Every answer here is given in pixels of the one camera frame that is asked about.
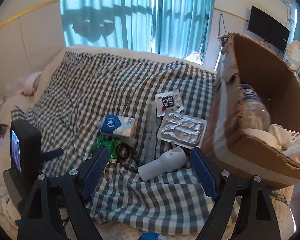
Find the brown box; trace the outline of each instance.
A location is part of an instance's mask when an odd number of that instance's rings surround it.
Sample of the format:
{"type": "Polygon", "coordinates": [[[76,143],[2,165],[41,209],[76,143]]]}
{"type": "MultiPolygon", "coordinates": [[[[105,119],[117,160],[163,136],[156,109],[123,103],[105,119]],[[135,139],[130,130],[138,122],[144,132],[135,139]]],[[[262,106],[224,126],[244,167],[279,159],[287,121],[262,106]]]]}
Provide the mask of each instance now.
{"type": "Polygon", "coordinates": [[[300,181],[300,164],[242,129],[241,83],[251,85],[271,123],[300,132],[300,86],[292,71],[260,44],[232,33],[223,38],[203,153],[232,174],[259,175],[270,189],[300,181]]]}

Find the blue gripper pad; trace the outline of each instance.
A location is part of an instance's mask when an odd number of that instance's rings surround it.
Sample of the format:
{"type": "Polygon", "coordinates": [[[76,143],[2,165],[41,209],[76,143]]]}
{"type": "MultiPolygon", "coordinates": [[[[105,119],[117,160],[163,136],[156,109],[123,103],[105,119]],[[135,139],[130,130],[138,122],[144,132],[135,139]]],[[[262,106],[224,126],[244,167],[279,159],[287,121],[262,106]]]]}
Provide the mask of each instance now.
{"type": "Polygon", "coordinates": [[[81,195],[84,199],[91,196],[97,187],[97,184],[102,176],[102,173],[108,164],[109,152],[107,148],[104,148],[94,163],[90,166],[89,171],[83,179],[83,189],[81,195]]]}
{"type": "Polygon", "coordinates": [[[216,201],[219,198],[216,181],[195,148],[190,152],[190,163],[194,168],[205,194],[212,198],[213,201],[216,201]]]}
{"type": "Polygon", "coordinates": [[[142,234],[138,240],[167,240],[167,238],[162,235],[149,232],[142,234]]]}

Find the wall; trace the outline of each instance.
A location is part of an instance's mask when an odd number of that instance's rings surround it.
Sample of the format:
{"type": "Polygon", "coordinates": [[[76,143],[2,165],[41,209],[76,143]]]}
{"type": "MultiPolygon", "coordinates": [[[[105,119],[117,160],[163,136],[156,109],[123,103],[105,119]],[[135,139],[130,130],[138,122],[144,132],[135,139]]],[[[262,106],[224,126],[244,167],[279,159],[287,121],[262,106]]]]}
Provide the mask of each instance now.
{"type": "MultiPolygon", "coordinates": [[[[220,51],[218,41],[219,31],[219,16],[223,15],[224,23],[227,32],[236,32],[245,35],[257,42],[264,42],[264,40],[247,30],[248,20],[250,18],[251,6],[254,5],[263,10],[281,24],[286,26],[290,31],[289,41],[293,40],[294,24],[288,19],[294,19],[295,2],[294,0],[287,0],[292,3],[292,6],[287,6],[283,0],[215,0],[214,11],[212,16],[212,26],[207,46],[206,56],[203,65],[209,69],[214,69],[218,54],[220,51]]],[[[221,20],[220,36],[224,35],[223,22],[221,20]]],[[[265,43],[265,47],[269,48],[269,43],[265,43]]],[[[278,55],[279,50],[273,45],[270,50],[278,55]]]]}
{"type": "Polygon", "coordinates": [[[5,0],[0,7],[0,98],[7,84],[43,70],[64,46],[58,0],[5,0]]]}

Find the bottle label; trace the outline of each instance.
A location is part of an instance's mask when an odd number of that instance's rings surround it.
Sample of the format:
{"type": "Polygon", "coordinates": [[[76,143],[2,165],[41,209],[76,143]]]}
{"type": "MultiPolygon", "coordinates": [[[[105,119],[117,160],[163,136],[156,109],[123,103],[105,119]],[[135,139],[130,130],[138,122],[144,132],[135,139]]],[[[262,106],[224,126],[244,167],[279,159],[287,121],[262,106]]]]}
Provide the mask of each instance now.
{"type": "Polygon", "coordinates": [[[242,90],[243,90],[243,94],[244,94],[244,98],[243,100],[247,100],[247,99],[255,99],[258,100],[259,102],[261,102],[258,94],[254,91],[254,89],[247,85],[247,84],[241,84],[242,90]]]}

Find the bed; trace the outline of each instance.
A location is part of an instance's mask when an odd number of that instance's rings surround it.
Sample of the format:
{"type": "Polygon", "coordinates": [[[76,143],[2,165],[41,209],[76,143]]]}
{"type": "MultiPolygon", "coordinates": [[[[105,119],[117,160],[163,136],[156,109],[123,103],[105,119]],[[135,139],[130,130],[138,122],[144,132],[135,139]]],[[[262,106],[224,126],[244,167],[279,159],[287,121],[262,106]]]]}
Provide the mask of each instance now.
{"type": "MultiPolygon", "coordinates": [[[[72,46],[62,49],[45,67],[34,96],[18,95],[5,102],[0,123],[9,125],[11,120],[27,118],[42,131],[44,151],[69,145],[67,140],[75,138],[73,147],[66,149],[63,157],[46,163],[43,168],[48,176],[58,176],[87,158],[97,134],[91,132],[93,124],[105,113],[136,117],[140,119],[137,150],[142,161],[147,101],[153,100],[156,93],[178,88],[186,107],[185,114],[207,119],[214,77],[214,71],[186,60],[125,49],[72,46]],[[56,116],[62,116],[62,123],[57,122],[56,116]]],[[[19,215],[11,206],[2,177],[3,171],[11,165],[9,147],[9,137],[5,136],[0,149],[0,225],[9,237],[16,239],[18,227],[14,221],[19,215]]],[[[157,142],[156,157],[168,149],[167,143],[157,142]]],[[[151,183],[140,183],[138,175],[119,166],[105,170],[93,201],[87,205],[102,237],[137,239],[143,231],[152,231],[168,239],[195,239],[213,201],[204,195],[194,171],[187,165],[151,183]],[[120,195],[120,188],[124,188],[123,195],[120,195]]],[[[292,189],[293,186],[272,194],[282,239],[288,239],[294,232],[288,207],[292,189]]],[[[235,202],[224,239],[231,236],[238,210],[235,202]]],[[[67,216],[65,210],[61,210],[61,214],[64,218],[67,216]]],[[[69,238],[75,239],[71,223],[67,224],[66,232],[69,238]]]]}

